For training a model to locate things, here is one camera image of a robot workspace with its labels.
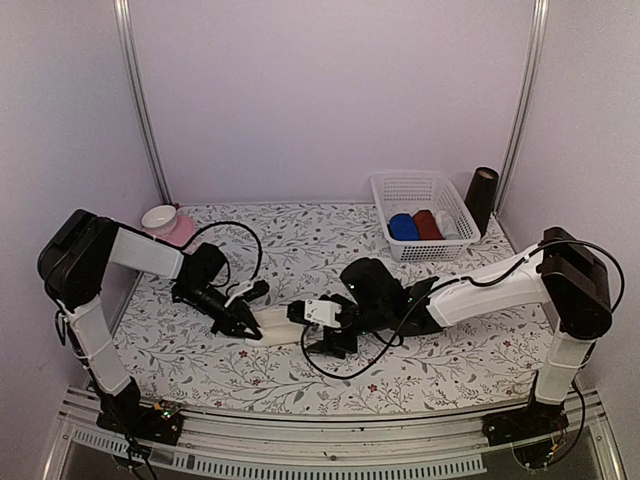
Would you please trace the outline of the cream cloth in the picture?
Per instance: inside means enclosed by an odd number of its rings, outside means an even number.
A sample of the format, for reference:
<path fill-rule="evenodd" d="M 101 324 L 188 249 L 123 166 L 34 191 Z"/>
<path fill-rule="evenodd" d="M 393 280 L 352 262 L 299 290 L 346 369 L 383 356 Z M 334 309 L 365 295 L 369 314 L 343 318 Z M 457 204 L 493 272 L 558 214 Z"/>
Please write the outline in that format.
<path fill-rule="evenodd" d="M 300 343 L 304 326 L 311 324 L 326 325 L 325 319 L 303 317 L 303 323 L 290 321 L 287 317 L 287 308 L 284 306 L 267 308 L 254 311 L 253 316 L 258 323 L 262 338 L 246 339 L 245 343 L 250 347 L 271 347 Z"/>

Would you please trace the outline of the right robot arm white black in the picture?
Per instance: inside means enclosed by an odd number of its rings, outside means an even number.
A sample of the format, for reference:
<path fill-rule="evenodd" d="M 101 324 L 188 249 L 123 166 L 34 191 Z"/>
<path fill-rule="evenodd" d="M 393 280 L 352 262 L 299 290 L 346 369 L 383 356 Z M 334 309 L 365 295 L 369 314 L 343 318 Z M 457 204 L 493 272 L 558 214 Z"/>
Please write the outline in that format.
<path fill-rule="evenodd" d="M 611 298 L 603 249 L 550 227 L 523 252 L 466 274 L 433 276 L 404 287 L 375 258 L 360 258 L 340 274 L 348 298 L 334 298 L 345 332 L 390 328 L 404 337 L 440 333 L 483 314 L 538 304 L 553 337 L 532 385 L 531 403 L 517 427 L 537 436 L 552 424 L 578 371 L 613 323 L 619 301 Z"/>

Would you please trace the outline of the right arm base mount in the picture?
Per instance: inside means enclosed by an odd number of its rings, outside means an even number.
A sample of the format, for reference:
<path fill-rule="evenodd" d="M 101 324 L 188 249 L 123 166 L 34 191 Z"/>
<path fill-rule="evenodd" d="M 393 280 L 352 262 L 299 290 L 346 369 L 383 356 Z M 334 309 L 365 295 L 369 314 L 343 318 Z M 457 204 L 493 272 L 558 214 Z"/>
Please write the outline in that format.
<path fill-rule="evenodd" d="M 568 425 L 562 408 L 547 406 L 523 407 L 482 417 L 482 433 L 490 446 L 559 432 Z"/>

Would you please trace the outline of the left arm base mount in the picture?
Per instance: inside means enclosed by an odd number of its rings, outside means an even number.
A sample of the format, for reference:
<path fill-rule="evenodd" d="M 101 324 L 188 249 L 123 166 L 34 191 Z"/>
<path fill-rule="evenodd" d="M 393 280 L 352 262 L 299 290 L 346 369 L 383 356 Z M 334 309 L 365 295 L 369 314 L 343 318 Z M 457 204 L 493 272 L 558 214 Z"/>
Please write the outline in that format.
<path fill-rule="evenodd" d="M 176 446 L 182 433 L 184 417 L 166 414 L 154 407 L 131 404 L 103 404 L 96 421 L 98 427 L 111 432 L 169 446 Z"/>

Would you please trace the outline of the blue microfibre towel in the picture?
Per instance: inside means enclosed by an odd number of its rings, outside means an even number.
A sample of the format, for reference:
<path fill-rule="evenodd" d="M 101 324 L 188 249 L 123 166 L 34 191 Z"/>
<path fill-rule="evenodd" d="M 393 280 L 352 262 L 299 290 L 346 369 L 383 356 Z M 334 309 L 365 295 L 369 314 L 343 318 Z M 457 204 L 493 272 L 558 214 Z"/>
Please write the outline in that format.
<path fill-rule="evenodd" d="M 397 241 L 419 241 L 420 234 L 408 213 L 398 213 L 389 220 L 388 230 L 390 236 Z"/>

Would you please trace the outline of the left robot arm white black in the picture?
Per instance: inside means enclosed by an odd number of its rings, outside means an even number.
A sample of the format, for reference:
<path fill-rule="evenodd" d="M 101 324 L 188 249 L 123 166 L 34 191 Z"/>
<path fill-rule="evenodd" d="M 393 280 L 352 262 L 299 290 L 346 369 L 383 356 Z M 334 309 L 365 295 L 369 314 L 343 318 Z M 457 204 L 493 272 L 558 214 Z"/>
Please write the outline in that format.
<path fill-rule="evenodd" d="M 235 338 L 262 339 L 249 303 L 265 295 L 269 286 L 252 276 L 225 295 L 213 284 L 228 265 L 217 246 L 203 242 L 187 252 L 83 209 L 70 215 L 40 253 L 37 270 L 63 319 L 58 330 L 77 349 L 103 411 L 126 433 L 138 434 L 148 426 L 149 415 L 113 343 L 100 299 L 110 264 L 172 281 L 173 301 L 210 317 L 213 332 Z"/>

